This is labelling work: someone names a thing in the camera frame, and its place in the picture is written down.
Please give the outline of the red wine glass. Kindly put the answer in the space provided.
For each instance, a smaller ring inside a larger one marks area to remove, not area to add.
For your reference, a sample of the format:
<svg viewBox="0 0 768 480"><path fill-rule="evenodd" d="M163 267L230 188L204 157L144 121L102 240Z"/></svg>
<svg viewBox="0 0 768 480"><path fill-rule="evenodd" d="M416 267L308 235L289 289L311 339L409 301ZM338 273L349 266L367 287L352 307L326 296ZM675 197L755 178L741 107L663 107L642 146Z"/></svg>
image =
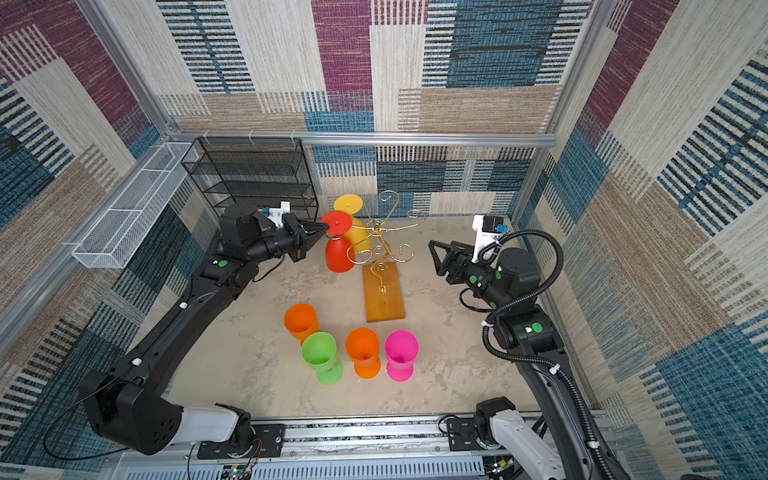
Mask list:
<svg viewBox="0 0 768 480"><path fill-rule="evenodd" d="M326 266L334 273L345 273L354 266L347 256L351 246L345 234L352 228L352 217L343 211L332 211L326 214L322 222L329 226L326 235L329 237L325 249Z"/></svg>

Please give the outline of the yellow wine glass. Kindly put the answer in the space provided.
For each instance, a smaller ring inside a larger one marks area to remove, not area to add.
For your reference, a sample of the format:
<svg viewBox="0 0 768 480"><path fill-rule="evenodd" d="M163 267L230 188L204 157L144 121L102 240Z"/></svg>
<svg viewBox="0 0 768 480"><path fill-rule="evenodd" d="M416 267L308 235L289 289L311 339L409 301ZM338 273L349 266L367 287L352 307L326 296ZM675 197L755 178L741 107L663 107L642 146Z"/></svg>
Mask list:
<svg viewBox="0 0 768 480"><path fill-rule="evenodd" d="M334 210L348 214L352 219L352 227L343 234L343 237L353 247L354 255L359 255L362 251L368 250L372 246L372 240L366 224L358 219L356 215L362 210L364 202L356 194L345 194L334 201Z"/></svg>

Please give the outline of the orange wine glass front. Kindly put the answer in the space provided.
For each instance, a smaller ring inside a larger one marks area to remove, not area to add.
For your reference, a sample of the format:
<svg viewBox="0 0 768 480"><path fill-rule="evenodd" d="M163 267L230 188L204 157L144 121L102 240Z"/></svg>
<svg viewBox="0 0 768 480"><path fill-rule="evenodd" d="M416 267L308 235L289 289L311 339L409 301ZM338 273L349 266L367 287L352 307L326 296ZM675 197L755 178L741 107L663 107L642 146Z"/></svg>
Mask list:
<svg viewBox="0 0 768 480"><path fill-rule="evenodd" d="M319 331L317 312L307 303L293 305L284 315L284 326L303 344L309 336Z"/></svg>

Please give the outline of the orange wine glass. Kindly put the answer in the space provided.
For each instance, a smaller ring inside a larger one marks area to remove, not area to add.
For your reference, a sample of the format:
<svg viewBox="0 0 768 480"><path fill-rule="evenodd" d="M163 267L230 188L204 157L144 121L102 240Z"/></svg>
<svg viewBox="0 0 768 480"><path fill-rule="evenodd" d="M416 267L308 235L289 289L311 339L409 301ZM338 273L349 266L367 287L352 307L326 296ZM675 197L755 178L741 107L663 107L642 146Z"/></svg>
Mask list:
<svg viewBox="0 0 768 480"><path fill-rule="evenodd" d="M319 331L317 312L307 303L293 305L284 315L284 326L303 344L309 336Z"/></svg>
<svg viewBox="0 0 768 480"><path fill-rule="evenodd" d="M353 362L355 373L363 379L372 379L380 371L380 340L368 328L357 328L347 336L345 348Z"/></svg>

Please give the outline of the pink wine glass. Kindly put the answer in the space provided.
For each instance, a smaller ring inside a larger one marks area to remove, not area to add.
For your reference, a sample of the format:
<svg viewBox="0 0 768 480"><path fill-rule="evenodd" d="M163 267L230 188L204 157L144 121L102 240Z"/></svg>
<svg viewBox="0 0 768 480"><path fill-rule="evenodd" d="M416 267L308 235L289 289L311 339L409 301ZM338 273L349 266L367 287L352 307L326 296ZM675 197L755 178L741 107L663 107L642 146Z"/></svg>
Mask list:
<svg viewBox="0 0 768 480"><path fill-rule="evenodd" d="M396 382L409 380L420 351L417 338L410 331L397 330L387 337L384 348L389 377Z"/></svg>

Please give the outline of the green wine glass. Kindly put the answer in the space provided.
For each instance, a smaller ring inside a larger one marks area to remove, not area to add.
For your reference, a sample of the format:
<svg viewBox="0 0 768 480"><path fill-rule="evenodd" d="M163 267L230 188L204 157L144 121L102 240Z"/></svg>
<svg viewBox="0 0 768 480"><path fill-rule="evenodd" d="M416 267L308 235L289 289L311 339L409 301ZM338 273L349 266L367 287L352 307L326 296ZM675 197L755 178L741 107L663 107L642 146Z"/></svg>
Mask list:
<svg viewBox="0 0 768 480"><path fill-rule="evenodd" d="M322 384L335 384L343 376L344 367L338 357L336 340L327 332L310 335L301 346L301 357Z"/></svg>

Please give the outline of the orange wine glass back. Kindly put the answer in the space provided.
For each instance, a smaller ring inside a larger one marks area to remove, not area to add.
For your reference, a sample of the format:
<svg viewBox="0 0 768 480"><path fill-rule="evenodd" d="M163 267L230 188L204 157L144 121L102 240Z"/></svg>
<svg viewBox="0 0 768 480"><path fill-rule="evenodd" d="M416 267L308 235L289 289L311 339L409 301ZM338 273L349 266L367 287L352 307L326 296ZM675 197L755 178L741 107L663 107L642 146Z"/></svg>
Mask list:
<svg viewBox="0 0 768 480"><path fill-rule="evenodd" d="M345 348L353 362L355 373L363 379L372 379L380 371L380 340L368 328L357 328L347 336Z"/></svg>

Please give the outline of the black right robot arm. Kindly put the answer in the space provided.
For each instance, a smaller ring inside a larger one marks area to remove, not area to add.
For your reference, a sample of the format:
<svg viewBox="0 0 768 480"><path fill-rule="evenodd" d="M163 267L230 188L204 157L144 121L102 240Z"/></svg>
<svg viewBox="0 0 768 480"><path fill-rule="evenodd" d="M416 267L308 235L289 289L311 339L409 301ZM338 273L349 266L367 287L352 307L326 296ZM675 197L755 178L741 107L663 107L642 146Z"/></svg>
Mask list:
<svg viewBox="0 0 768 480"><path fill-rule="evenodd" d="M535 255L525 249L503 249L490 263L474 262L468 244L437 240L428 244L437 275L451 285L465 285L488 305L481 324L483 346L516 366L553 439L547 443L511 400L496 397L476 406L477 443L487 450L507 451L532 479L626 479L628 473L605 441L571 374L561 336L536 304L562 271L562 247L546 232L533 234L555 253L547 278L541 277Z"/></svg>

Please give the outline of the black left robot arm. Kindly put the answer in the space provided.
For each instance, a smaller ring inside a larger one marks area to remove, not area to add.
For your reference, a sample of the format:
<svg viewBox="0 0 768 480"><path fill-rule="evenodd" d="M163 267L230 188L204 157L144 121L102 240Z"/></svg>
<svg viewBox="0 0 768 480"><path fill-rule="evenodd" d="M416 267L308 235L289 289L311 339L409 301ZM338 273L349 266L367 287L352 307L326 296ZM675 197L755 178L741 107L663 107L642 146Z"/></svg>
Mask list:
<svg viewBox="0 0 768 480"><path fill-rule="evenodd" d="M79 385L93 432L153 455L178 443L214 443L235 455L251 449L251 416L237 407L185 407L164 399L171 377L212 321L257 276L261 263L285 256L298 262L328 231L326 223L285 213L275 224L262 211L232 205L219 235L177 303L106 373L92 371Z"/></svg>

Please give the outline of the black mesh shelf rack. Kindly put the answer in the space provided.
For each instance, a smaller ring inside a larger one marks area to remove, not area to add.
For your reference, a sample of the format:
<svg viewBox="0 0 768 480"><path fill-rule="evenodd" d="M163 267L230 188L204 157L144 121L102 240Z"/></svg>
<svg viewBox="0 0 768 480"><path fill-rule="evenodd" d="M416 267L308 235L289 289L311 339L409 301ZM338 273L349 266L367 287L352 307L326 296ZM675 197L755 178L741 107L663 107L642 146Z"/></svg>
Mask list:
<svg viewBox="0 0 768 480"><path fill-rule="evenodd" d="M181 165L219 216L236 204L266 209L288 202L298 218L318 218L317 189L299 140L199 137Z"/></svg>

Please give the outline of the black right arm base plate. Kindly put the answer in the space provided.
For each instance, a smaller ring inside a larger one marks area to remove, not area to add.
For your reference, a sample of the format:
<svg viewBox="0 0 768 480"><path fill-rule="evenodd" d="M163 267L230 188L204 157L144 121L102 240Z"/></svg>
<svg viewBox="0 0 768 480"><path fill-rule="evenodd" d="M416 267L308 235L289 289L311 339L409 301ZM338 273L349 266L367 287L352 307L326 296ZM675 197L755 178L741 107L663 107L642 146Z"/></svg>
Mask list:
<svg viewBox="0 0 768 480"><path fill-rule="evenodd" d="M439 429L447 436L449 449L452 452L490 449L480 439L479 430L473 417L445 415L439 421Z"/></svg>

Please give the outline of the white mesh wall basket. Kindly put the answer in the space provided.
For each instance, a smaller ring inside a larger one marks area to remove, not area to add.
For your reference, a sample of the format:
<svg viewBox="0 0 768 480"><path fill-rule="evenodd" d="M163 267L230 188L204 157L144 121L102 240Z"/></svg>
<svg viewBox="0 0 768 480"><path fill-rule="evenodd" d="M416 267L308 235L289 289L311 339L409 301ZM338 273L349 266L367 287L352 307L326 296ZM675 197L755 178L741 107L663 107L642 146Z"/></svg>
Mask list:
<svg viewBox="0 0 768 480"><path fill-rule="evenodd" d="M88 269L123 269L134 256L182 183L186 142L167 142L149 157L136 176L75 246L72 256Z"/></svg>

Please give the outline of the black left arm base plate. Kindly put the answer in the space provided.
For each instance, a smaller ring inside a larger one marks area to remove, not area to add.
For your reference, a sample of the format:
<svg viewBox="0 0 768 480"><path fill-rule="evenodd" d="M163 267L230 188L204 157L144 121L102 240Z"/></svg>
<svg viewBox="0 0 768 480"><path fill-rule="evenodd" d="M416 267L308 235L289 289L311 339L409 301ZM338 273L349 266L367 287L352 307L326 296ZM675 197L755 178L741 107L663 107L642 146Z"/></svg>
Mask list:
<svg viewBox="0 0 768 480"><path fill-rule="evenodd" d="M255 424L245 443L202 442L196 454L198 460L230 460L278 458L282 453L286 424Z"/></svg>

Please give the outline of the aluminium front rail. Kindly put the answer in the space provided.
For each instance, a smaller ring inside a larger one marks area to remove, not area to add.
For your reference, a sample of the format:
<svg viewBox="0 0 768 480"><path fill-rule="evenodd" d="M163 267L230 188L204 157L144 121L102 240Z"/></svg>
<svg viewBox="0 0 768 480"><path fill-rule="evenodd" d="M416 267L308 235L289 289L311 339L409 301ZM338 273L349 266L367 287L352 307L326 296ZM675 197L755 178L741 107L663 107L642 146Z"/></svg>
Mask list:
<svg viewBox="0 0 768 480"><path fill-rule="evenodd" d="M547 443L538 412L520 412ZM439 429L441 416L278 420L286 424L278 458L198 460L171 447L157 457L125 453L103 479L532 479L503 449L457 451Z"/></svg>

